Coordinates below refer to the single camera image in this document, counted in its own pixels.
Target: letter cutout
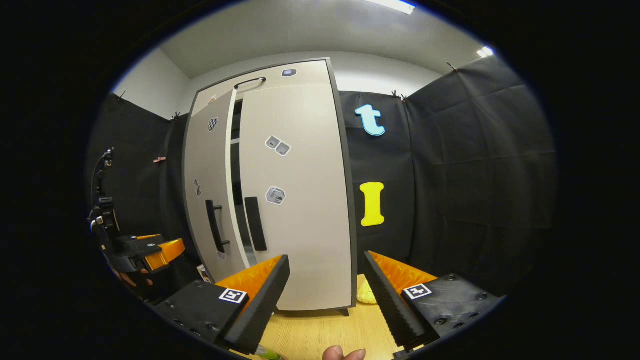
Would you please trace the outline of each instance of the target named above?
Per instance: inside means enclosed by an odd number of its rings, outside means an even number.
[[[364,130],[373,136],[380,136],[385,133],[384,126],[378,126],[376,117],[381,117],[380,111],[373,110],[373,106],[365,105],[356,109],[356,114],[362,118]]]
[[[364,218],[362,226],[380,225],[385,222],[385,217],[380,213],[380,192],[385,188],[382,183],[364,183],[360,185],[360,191],[364,193]]]

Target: door handle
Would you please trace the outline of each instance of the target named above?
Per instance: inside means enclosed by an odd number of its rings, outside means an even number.
[[[249,223],[249,231],[251,231],[251,239],[253,239],[253,248],[256,251],[267,251],[267,242],[264,239],[260,209],[258,208],[258,198],[245,197],[244,208],[246,209],[246,221]]]
[[[218,251],[224,253],[224,245],[228,244],[229,241],[222,241],[222,238],[220,237],[220,230],[218,229],[218,221],[216,220],[216,210],[222,209],[222,205],[214,206],[213,200],[206,200],[205,204],[207,204],[207,215],[209,216],[209,226],[211,226],[213,241],[216,242],[216,248]]]
[[[240,85],[242,85],[242,84],[246,84],[246,83],[250,83],[250,82],[252,82],[252,81],[256,81],[256,80],[267,81],[267,78],[255,78],[255,79],[251,79],[251,80],[243,81],[243,82],[242,82],[242,83],[240,83],[240,84],[236,84],[236,85],[234,86],[234,89],[238,90],[238,87],[239,87]]]

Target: white cabinet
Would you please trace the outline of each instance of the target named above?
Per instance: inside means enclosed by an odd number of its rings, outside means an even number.
[[[296,74],[283,76],[289,69]],[[201,90],[191,113],[185,205],[213,279],[287,254],[291,275],[279,310],[355,306],[351,172],[330,62],[279,65],[225,80]]]

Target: finger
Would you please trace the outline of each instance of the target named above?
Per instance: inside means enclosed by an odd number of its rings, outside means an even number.
[[[329,347],[322,354],[322,360],[343,360],[343,359],[344,359],[344,353],[342,352],[342,347],[340,347],[340,345]]]
[[[367,351],[365,349],[356,350],[350,353],[349,355],[347,355],[347,357],[345,357],[344,360],[364,360],[364,357],[366,355],[367,355]]]

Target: table surface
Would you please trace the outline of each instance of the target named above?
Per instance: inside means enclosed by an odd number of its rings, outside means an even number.
[[[358,287],[364,280],[364,275],[358,275]],[[391,360],[394,352],[403,350],[396,346],[379,305],[359,301],[349,309],[348,317],[335,310],[275,314],[260,344],[289,360],[322,360],[323,352],[334,345],[342,346],[345,355],[365,348],[366,360]],[[262,359],[256,355],[240,355]]]

